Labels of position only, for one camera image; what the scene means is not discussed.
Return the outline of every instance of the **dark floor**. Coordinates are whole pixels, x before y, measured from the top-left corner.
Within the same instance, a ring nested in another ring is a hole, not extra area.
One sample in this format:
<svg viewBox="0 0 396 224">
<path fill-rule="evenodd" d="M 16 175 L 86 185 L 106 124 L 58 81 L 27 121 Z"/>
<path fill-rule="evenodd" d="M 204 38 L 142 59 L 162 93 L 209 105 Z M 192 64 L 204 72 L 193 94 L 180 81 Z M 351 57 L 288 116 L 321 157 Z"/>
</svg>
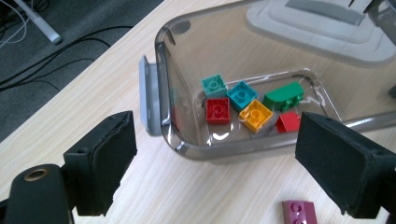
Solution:
<svg viewBox="0 0 396 224">
<path fill-rule="evenodd" d="M 113 45 L 130 30 L 130 26 L 140 22 L 162 1 L 42 0 L 40 2 L 40 0 L 35 0 L 34 5 L 41 4 L 38 9 L 43 9 L 39 14 L 62 36 L 64 41 L 57 46 L 51 44 L 29 21 L 26 37 L 21 43 L 6 44 L 0 48 L 0 83 L 83 35 L 109 27 L 128 27 L 114 28 L 87 37 L 83 42 L 63 51 L 52 61 L 47 59 L 16 78 L 0 84 L 0 142 L 104 53 L 108 49 L 107 44 Z M 0 40 L 6 40 L 20 27 L 21 23 L 7 28 Z"/>
</svg>

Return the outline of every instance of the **yellow lego brick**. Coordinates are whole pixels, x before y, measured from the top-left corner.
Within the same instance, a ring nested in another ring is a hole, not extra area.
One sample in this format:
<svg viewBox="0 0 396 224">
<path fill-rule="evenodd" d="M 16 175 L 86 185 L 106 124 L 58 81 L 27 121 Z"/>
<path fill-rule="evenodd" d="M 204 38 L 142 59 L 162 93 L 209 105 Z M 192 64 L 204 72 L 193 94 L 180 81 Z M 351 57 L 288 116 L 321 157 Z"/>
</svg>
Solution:
<svg viewBox="0 0 396 224">
<path fill-rule="evenodd" d="M 257 133 L 262 128 L 262 125 L 272 116 L 273 112 L 258 100 L 253 100 L 239 113 L 241 122 L 254 133 Z"/>
</svg>

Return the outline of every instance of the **table surface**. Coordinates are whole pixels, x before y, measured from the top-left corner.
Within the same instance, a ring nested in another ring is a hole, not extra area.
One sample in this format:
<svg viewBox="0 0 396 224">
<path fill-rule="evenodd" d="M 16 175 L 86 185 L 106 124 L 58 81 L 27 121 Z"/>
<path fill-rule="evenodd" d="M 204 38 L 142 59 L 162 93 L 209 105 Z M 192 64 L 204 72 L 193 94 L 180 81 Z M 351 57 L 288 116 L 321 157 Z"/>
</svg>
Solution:
<svg viewBox="0 0 396 224">
<path fill-rule="evenodd" d="M 319 223 L 385 223 L 342 216 L 305 168 L 295 146 L 218 161 L 190 161 L 140 121 L 138 63 L 155 61 L 154 38 L 174 17 L 233 0 L 165 0 L 64 90 L 0 144 L 0 200 L 12 179 L 32 166 L 64 164 L 63 153 L 109 115 L 134 111 L 138 154 L 114 195 L 106 217 L 77 223 L 282 223 L 281 202 L 315 203 Z M 365 133 L 396 151 L 396 128 Z"/>
</svg>

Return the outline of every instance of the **green lego brick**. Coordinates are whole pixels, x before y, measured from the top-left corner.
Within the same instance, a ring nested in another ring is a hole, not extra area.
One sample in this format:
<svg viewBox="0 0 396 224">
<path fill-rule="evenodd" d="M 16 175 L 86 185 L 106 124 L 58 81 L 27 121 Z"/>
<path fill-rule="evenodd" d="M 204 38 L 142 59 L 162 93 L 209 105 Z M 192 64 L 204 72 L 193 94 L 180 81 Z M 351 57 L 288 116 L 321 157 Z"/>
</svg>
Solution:
<svg viewBox="0 0 396 224">
<path fill-rule="evenodd" d="M 296 106 L 303 99 L 304 90 L 298 82 L 291 82 L 265 94 L 262 103 L 273 111 L 285 111 Z"/>
</svg>

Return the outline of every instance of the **clear plastic container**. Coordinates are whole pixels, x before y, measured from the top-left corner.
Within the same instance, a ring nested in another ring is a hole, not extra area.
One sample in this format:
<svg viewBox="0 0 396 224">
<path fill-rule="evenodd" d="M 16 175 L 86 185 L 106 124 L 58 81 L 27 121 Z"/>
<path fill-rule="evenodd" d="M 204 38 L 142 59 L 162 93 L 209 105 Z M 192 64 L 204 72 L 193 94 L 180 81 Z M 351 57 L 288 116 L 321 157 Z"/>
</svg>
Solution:
<svg viewBox="0 0 396 224">
<path fill-rule="evenodd" d="M 260 102 L 268 91 L 298 81 L 304 99 L 288 111 L 299 115 L 326 115 L 359 132 L 395 125 L 396 100 L 388 91 L 396 85 L 396 47 L 381 29 L 368 24 L 367 15 L 353 25 L 287 2 L 243 1 L 166 23 L 155 42 L 157 64 L 141 62 L 141 117 L 148 132 L 162 134 L 178 154 L 194 160 L 296 142 L 297 132 L 276 130 L 279 111 L 257 133 L 234 109 L 229 124 L 208 124 L 201 80 L 216 74 L 228 90 L 244 80 Z M 290 21 L 290 13 L 301 16 Z"/>
</svg>

